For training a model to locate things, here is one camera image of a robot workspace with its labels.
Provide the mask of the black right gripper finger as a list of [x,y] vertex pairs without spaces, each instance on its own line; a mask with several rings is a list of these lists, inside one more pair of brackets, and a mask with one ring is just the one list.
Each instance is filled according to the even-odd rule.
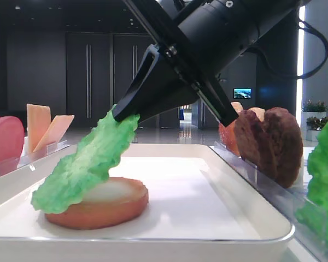
[[213,74],[192,71],[181,74],[183,87],[177,95],[177,105],[192,104],[201,99],[217,121],[225,127],[238,118],[227,95]]

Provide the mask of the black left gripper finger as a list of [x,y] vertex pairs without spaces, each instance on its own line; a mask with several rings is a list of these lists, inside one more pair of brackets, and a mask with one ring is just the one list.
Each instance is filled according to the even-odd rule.
[[164,59],[158,48],[151,44],[146,49],[140,69],[125,95],[112,110],[116,121],[139,115],[143,122],[163,112],[160,104],[163,85]]

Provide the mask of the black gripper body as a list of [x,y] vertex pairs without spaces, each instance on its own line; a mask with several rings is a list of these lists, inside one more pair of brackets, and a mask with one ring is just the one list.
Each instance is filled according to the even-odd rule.
[[260,36],[264,1],[127,1],[155,40],[122,99],[122,117],[145,120],[202,99],[220,122],[236,113],[217,72]]

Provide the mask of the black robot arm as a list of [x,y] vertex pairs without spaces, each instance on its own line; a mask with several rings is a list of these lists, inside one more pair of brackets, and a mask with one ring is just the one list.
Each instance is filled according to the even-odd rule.
[[116,121],[147,120],[202,100],[227,126],[237,118],[216,75],[304,1],[191,1],[180,11],[157,1],[126,1],[154,39],[123,98]]

